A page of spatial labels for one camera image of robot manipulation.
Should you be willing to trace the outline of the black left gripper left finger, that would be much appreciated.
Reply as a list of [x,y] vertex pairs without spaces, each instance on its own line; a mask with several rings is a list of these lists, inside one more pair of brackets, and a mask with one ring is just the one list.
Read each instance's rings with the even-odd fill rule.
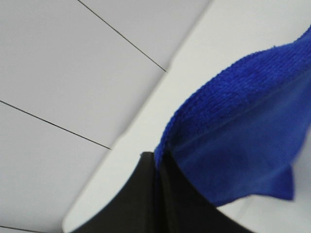
[[117,195],[75,233],[166,233],[163,189],[154,154],[144,152]]

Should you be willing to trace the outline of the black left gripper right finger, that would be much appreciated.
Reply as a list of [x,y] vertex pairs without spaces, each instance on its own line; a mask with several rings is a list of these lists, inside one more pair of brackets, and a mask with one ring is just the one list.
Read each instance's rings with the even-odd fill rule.
[[166,153],[159,169],[159,233],[250,233],[206,200]]

